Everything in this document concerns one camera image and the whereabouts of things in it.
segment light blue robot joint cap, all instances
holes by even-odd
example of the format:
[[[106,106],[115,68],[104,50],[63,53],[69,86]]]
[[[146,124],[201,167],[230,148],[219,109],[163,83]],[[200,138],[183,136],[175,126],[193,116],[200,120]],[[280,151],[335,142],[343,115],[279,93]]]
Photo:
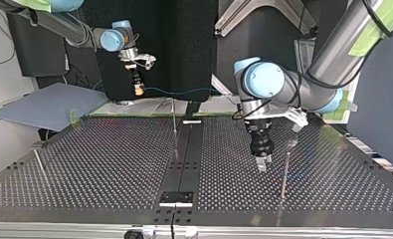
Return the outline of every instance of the light blue robot joint cap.
[[[254,58],[248,58],[242,61],[238,61],[234,64],[234,74],[242,71],[245,69],[247,66],[251,65],[254,62],[261,61],[261,58],[259,57],[254,57]]]
[[[128,20],[113,22],[111,26],[112,28],[131,28],[131,24]]]
[[[72,12],[79,9],[85,0],[50,0],[52,12]]]
[[[257,98],[276,96],[284,87],[286,76],[274,63],[259,63],[252,66],[245,76],[246,90]]]
[[[316,112],[321,114],[335,112],[339,108],[339,103],[341,102],[343,97],[344,97],[344,91],[342,90],[342,88],[336,90],[333,99],[326,106],[317,110]]]
[[[124,47],[124,37],[116,30],[106,30],[100,36],[100,44],[109,52],[116,52]]]

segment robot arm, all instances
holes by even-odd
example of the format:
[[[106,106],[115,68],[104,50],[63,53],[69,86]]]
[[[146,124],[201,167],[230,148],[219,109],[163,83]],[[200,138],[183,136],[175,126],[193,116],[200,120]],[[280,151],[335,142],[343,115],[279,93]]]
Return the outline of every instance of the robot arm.
[[[0,0],[0,9],[29,19],[33,26],[47,28],[65,38],[72,46],[94,48],[95,51],[105,49],[109,52],[119,52],[119,59],[131,73],[135,94],[143,94],[144,85],[137,67],[150,70],[156,58],[149,54],[139,54],[136,47],[139,35],[133,34],[129,21],[114,22],[112,29],[91,28],[69,13],[35,11],[12,0]]]
[[[370,6],[376,11],[381,3],[372,0]],[[339,107],[342,87],[358,75],[357,70],[351,76],[365,62],[363,57],[350,56],[349,51],[370,19],[362,1],[353,1],[304,75],[260,58],[235,64],[243,119],[252,136],[251,151],[259,169],[271,161],[274,150],[268,134],[271,118],[287,117],[295,122],[294,131],[299,131],[307,124],[301,109],[324,114]]]

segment white wall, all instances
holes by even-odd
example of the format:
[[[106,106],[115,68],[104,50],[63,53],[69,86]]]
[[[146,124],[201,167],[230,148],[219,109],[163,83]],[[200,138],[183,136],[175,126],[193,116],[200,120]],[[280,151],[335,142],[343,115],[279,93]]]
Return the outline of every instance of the white wall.
[[[1,16],[0,25],[9,32]],[[8,59],[12,51],[12,41],[0,31],[0,62]],[[16,57],[0,65],[0,104],[19,99],[33,91],[32,81],[22,77]],[[0,170],[27,154],[32,143],[38,139],[36,128],[0,120]]]

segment perforated metal table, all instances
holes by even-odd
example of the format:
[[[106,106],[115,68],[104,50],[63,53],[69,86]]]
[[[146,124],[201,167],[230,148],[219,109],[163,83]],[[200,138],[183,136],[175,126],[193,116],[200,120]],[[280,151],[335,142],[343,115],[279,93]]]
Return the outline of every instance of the perforated metal table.
[[[0,172],[0,222],[393,228],[393,176],[316,117],[298,135],[273,121],[274,161],[259,172],[241,121],[86,119]],[[284,159],[292,151],[286,199]],[[159,207],[165,191],[192,208]]]

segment metal bracket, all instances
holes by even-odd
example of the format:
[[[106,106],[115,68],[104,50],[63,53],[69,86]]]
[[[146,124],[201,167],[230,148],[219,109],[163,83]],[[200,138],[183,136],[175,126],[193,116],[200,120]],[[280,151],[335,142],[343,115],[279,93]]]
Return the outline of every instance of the metal bracket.
[[[118,56],[122,62],[132,63],[133,65],[143,67],[147,71],[149,71],[156,62],[156,58],[154,56],[149,54],[138,54],[137,48],[120,50]],[[142,65],[137,61],[145,61],[145,64]]]
[[[164,192],[159,203],[160,207],[192,207],[193,192]]]
[[[297,28],[304,9],[301,0],[235,0],[215,24],[215,35],[227,36],[243,19],[260,7],[276,8]],[[302,15],[300,31],[307,34],[316,23],[307,10]]]
[[[295,125],[293,126],[294,132],[299,132],[302,128],[308,125],[307,114],[300,109],[296,109],[293,107],[281,108],[274,106],[272,104],[268,105],[269,109],[267,112],[260,115],[255,115],[253,118],[256,119],[272,119],[272,118],[287,118],[293,122]]]

